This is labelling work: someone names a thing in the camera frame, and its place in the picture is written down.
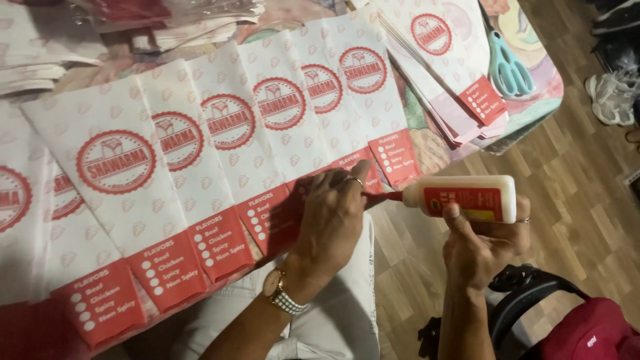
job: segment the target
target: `red glue nozzle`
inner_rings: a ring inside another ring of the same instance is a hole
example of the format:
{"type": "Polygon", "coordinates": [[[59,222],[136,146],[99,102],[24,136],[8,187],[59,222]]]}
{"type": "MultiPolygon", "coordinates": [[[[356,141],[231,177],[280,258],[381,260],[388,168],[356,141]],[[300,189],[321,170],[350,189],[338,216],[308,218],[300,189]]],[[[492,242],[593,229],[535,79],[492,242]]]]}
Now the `red glue nozzle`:
{"type": "Polygon", "coordinates": [[[386,193],[385,197],[393,201],[402,201],[402,192],[390,192],[386,193]]]}

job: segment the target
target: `gold ring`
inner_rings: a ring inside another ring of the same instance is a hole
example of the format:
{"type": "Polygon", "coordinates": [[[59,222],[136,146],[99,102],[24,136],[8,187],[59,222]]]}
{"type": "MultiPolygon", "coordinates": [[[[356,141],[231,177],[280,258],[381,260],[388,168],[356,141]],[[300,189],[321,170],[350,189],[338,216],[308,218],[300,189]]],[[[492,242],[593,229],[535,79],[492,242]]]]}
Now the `gold ring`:
{"type": "Polygon", "coordinates": [[[360,181],[359,178],[355,177],[355,176],[349,176],[345,179],[345,181],[349,181],[349,180],[355,180],[358,181],[358,184],[360,184],[360,186],[362,186],[362,188],[364,189],[364,184],[360,181]]]}

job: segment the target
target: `glue bottle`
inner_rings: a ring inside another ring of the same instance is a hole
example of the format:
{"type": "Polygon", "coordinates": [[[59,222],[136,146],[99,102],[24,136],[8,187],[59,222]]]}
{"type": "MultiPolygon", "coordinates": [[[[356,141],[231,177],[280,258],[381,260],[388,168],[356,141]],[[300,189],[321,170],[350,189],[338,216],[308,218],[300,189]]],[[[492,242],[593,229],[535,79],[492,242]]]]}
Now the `glue bottle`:
{"type": "Polygon", "coordinates": [[[430,217],[442,217],[445,204],[455,202],[469,220],[516,221],[516,188],[508,175],[423,176],[401,192],[385,194],[430,217]]]}

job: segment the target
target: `scissors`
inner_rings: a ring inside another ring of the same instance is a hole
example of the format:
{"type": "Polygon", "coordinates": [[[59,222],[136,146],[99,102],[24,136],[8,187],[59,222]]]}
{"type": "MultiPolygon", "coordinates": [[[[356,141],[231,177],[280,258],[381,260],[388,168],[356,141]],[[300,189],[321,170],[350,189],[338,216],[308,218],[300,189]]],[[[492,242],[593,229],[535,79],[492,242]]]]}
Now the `scissors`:
{"type": "Polygon", "coordinates": [[[489,31],[488,40],[491,49],[489,74],[496,89],[504,97],[531,94],[535,89],[531,73],[513,54],[502,35],[491,25],[482,4],[480,4],[480,11],[489,31]]]}

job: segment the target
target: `hand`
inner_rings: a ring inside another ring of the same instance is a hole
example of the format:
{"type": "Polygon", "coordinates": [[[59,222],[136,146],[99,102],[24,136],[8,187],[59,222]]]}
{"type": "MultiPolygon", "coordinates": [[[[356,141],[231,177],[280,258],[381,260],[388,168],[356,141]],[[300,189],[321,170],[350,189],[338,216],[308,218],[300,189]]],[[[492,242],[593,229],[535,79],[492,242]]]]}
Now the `hand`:
{"type": "Polygon", "coordinates": [[[348,177],[364,183],[369,167],[371,163],[361,160],[351,173],[337,168],[313,178],[298,242],[282,265],[285,291],[299,304],[310,301],[351,259],[367,199],[362,185],[348,177]]]}
{"type": "MultiPolygon", "coordinates": [[[[531,204],[527,197],[519,195],[516,206],[517,219],[529,217],[531,204]]],[[[444,220],[451,234],[442,256],[449,284],[455,290],[484,293],[493,277],[529,248],[529,224],[523,222],[469,222],[457,204],[445,207],[444,220]]]]}

